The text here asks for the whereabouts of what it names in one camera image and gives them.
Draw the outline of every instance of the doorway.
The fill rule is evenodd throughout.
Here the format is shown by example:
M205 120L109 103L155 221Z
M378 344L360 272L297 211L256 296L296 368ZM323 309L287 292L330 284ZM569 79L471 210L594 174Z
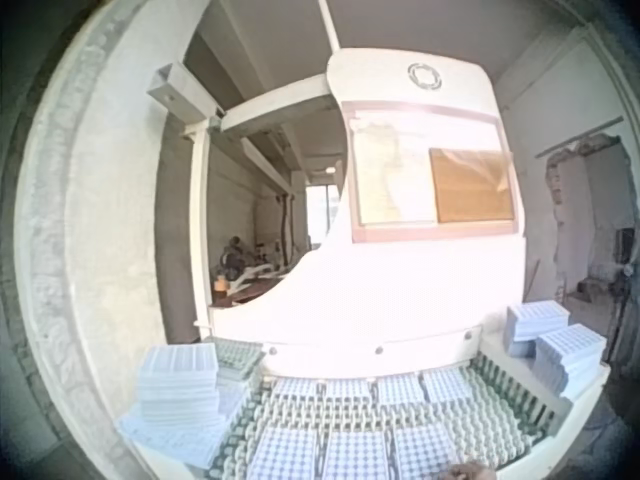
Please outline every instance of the doorway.
M572 320L615 343L633 262L638 214L629 157L619 137L598 135L549 158L558 223L556 266Z

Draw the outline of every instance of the grid-patterned card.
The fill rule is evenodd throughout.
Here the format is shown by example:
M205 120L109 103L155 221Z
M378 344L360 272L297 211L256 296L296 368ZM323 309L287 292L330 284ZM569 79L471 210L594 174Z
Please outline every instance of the grid-patterned card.
M275 395L290 397L315 397L317 393L316 381L311 378L279 378L273 387Z
M566 317L569 311L555 300L543 300L541 302L522 303L512 305L507 310L508 317L517 318L520 321L539 320L544 318Z
M212 378L218 371L216 346L211 343L198 345L161 345L151 348L140 367L142 379L158 376L180 378Z
M436 423L394 431L401 480L436 479L459 458L446 428Z
M541 335L536 348L543 350L552 361L567 365L589 355L602 353L606 339L576 323L570 327Z
M327 380L327 398L370 399L369 383L364 379Z
M214 338L218 361L224 369L244 374L253 367L263 356L260 343L239 342L224 338Z
M268 427L251 460L247 478L309 479L315 476L316 432Z
M471 387L457 368L424 372L427 396L432 403L470 398Z
M407 374L379 378L378 402L380 405L425 403L424 392L420 387L418 377Z
M382 432L333 432L329 436L324 480L383 480L389 465Z
M227 429L227 425L156 427L142 419L139 405L134 405L119 420L117 427L120 433L140 445L205 470L211 468Z

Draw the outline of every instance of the finger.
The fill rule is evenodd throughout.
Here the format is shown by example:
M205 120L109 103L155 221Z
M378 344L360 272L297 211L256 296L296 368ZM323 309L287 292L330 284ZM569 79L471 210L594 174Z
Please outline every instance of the finger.
M453 465L449 472L454 475L467 475L470 478L473 478L473 475L482 471L482 465L476 462L463 463L460 465Z

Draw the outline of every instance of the white plastic housing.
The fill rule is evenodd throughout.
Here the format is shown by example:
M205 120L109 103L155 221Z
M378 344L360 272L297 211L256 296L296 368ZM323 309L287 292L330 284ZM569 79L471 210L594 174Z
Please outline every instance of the white plastic housing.
M409 72L414 64L435 69L441 86L418 86ZM491 83L476 65L423 53L344 49L330 59L327 79L343 113L347 105L367 102L455 110L492 119L508 149ZM486 143L482 135L470 140L443 128L448 148ZM263 364L279 376L369 377L472 358L481 327L500 328L506 306L522 300L524 214L513 167L515 231L465 234L462 225L440 238L354 242L351 161L325 243L262 297L214 310L214 334L264 343L271 354ZM432 227L414 225L412 231L420 238Z

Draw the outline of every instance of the concrete floor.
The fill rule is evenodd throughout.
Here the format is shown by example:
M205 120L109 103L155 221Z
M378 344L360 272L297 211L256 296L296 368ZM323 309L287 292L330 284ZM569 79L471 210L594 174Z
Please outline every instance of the concrete floor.
M607 335L613 309L608 295L595 296L591 303L568 296L565 306L571 312L571 323ZM637 451L639 435L640 382L612 376L584 429L549 478L638 478L617 473L616 468L628 461L630 450Z
M2 478L20 480L104 480L80 447L71 439L60 442L40 460L19 470L2 465Z

